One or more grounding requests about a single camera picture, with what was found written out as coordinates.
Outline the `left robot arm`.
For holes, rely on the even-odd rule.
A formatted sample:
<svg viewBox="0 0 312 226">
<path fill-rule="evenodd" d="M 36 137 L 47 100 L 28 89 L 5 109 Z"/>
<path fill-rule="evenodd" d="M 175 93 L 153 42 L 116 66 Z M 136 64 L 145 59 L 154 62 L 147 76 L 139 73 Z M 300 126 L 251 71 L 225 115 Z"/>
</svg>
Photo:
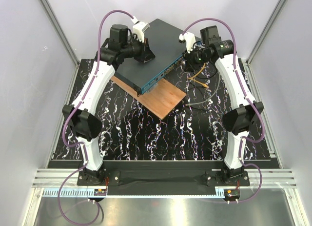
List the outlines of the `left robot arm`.
<svg viewBox="0 0 312 226">
<path fill-rule="evenodd" d="M 125 59 L 133 58 L 146 63 L 155 58 L 150 50 L 145 31 L 146 22 L 138 21 L 129 29 L 126 25 L 114 24 L 110 35 L 98 42 L 98 50 L 89 78 L 71 105 L 64 105 L 64 129 L 71 129 L 83 154 L 82 167 L 78 169 L 83 178 L 95 185 L 105 180 L 103 159 L 98 146 L 102 122 L 95 116 L 98 101 L 112 76 Z"/>
</svg>

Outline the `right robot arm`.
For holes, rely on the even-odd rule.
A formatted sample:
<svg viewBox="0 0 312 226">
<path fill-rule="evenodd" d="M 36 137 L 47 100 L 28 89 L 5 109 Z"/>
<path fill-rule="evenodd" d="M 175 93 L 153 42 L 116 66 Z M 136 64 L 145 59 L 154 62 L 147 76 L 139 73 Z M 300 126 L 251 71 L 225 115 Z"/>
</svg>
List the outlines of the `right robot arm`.
<svg viewBox="0 0 312 226">
<path fill-rule="evenodd" d="M 234 40 L 223 41 L 216 26 L 202 29 L 200 34 L 201 47 L 195 46 L 195 35 L 190 32 L 180 34 L 179 42 L 186 44 L 184 56 L 187 64 L 213 64 L 228 90 L 231 110 L 222 117 L 228 132 L 228 144 L 223 168 L 217 178 L 226 185 L 233 185 L 243 178 L 247 136 L 252 125 L 259 120 L 264 106 L 255 100 L 243 79 Z"/>
</svg>

